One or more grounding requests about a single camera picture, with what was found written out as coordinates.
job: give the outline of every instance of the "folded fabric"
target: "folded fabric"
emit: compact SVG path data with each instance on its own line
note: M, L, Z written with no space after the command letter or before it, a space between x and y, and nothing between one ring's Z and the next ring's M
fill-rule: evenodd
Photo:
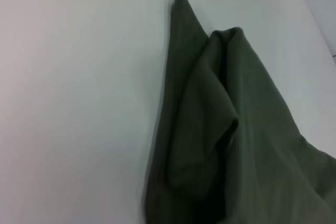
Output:
M147 224L336 223L336 160L300 134L242 29L172 6Z

